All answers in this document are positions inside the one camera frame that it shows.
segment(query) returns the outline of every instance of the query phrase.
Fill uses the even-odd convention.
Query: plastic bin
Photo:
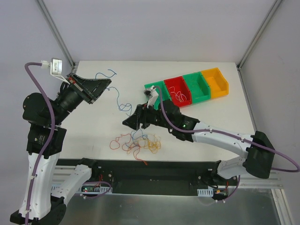
[[[219,68],[203,70],[201,73],[210,86],[211,98],[228,95],[229,84],[221,74]]]
[[[192,95],[192,103],[203,102],[210,99],[210,87],[201,72],[182,76]]]
[[[158,81],[158,82],[155,82],[155,83],[148,83],[148,84],[145,84],[144,87],[145,88],[150,88],[152,85],[159,86],[161,88],[161,91],[163,93],[163,100],[168,100],[168,99],[171,100],[171,96],[170,96],[170,94],[168,92],[168,89],[166,88],[165,83],[163,81]],[[154,103],[154,109],[158,109],[158,106],[160,104],[159,91],[156,90],[156,92],[158,93],[158,98]]]
[[[167,79],[164,82],[175,105],[183,107],[192,104],[191,92],[182,76]]]

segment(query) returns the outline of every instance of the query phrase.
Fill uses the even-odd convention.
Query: gray wall
[[[22,103],[28,94],[38,92],[24,64],[58,57],[64,60],[65,74],[70,67],[33,0],[1,0],[0,21],[0,224],[7,225],[20,206],[27,180],[30,126],[22,119]],[[49,71],[31,69],[46,93],[55,97],[59,80]]]
[[[45,0],[77,62],[238,62],[273,2]]]
[[[300,163],[300,1],[286,0],[242,68],[257,128]],[[292,168],[276,157],[277,166]],[[293,217],[300,224],[300,174],[281,173]]]

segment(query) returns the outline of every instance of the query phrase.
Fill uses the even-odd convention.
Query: gray floor
[[[210,198],[105,195],[74,196],[62,225],[279,225],[270,190],[239,189],[224,203]]]

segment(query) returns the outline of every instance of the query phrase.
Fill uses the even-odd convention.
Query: white table
[[[144,84],[161,81],[205,69],[218,67],[229,83],[229,94],[181,108],[181,112],[208,124],[239,133],[254,134],[253,125],[240,83],[235,63],[221,62],[155,62],[155,61],[80,61],[77,74],[95,78],[97,72],[117,75],[110,86],[120,92],[119,103],[131,103],[134,112],[137,104],[147,101],[143,94]],[[132,130],[122,121],[126,112],[118,110],[117,92],[105,91],[92,105],[82,102],[62,123],[67,129],[60,158],[134,160],[133,153],[122,149],[111,150],[109,144],[120,134]],[[146,134],[161,137],[162,148],[156,154],[142,149],[138,157],[145,161],[217,161],[228,160],[236,155],[226,150],[203,143],[183,142],[169,134],[166,128],[150,125]],[[124,143],[128,137],[121,139]]]

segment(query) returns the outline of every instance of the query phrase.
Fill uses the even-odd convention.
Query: orange bin
[[[229,84],[219,68],[203,70],[201,73],[210,87],[211,98],[228,95]]]

